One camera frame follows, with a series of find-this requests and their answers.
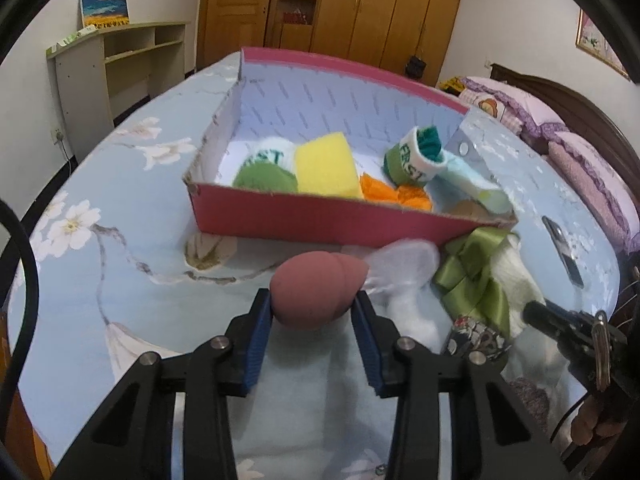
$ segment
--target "cardboard box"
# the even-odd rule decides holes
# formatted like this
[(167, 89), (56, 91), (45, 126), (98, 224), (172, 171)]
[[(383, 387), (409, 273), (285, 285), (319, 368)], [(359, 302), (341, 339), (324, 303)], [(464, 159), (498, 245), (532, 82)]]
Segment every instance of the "cardboard box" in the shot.
[[(377, 68), (306, 52), (246, 48), (238, 83), (215, 111), (184, 175), (198, 227), (225, 236), (374, 248), (402, 238), (441, 245), (481, 225), (511, 228), (517, 222), (513, 214), (482, 222), (362, 200), (228, 185), (249, 142), (283, 136), (302, 144), (334, 131), (347, 137), (358, 172), (378, 177), (386, 150), (415, 124), (435, 124), (447, 145), (460, 140), (467, 111), (445, 94)], [(486, 167), (476, 169), (487, 174)]]

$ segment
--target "yellow sponge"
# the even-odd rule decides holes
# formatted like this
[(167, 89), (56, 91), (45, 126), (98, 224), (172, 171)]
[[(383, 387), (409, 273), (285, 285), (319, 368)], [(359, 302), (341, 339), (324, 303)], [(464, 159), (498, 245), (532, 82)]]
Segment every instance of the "yellow sponge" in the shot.
[(363, 198), (353, 155), (342, 132), (299, 146), (296, 176), (300, 193)]

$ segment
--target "painting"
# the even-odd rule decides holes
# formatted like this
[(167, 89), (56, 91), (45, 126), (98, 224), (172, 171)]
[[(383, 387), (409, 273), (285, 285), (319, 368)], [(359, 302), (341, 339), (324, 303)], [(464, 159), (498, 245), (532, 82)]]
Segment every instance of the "painting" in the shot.
[(609, 42), (605, 40), (602, 33), (583, 10), (580, 10), (580, 23), (578, 24), (578, 35), (575, 39), (575, 46), (608, 64), (616, 72), (630, 79), (622, 63), (620, 63), (618, 56), (613, 52)]
[(82, 26), (115, 27), (129, 23), (127, 0), (80, 0)]

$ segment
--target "orange cloth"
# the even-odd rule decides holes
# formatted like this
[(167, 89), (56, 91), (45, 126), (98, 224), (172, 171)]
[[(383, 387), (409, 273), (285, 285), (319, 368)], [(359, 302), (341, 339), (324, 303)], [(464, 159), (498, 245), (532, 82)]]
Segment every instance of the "orange cloth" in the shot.
[(429, 195), (421, 187), (400, 186), (398, 189), (393, 189), (381, 180), (364, 173), (360, 177), (360, 188), (364, 198), (370, 202), (400, 204), (424, 211), (431, 211), (433, 208)]

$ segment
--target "clear plastic object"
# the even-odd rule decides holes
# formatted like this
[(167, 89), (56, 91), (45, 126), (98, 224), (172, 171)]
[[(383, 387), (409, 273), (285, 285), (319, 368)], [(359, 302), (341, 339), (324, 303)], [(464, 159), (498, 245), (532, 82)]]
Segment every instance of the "clear plastic object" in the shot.
[(387, 315), (403, 336), (440, 352), (451, 322), (429, 283), (440, 264), (438, 248), (424, 240), (399, 240), (366, 256), (364, 290), (387, 304)]

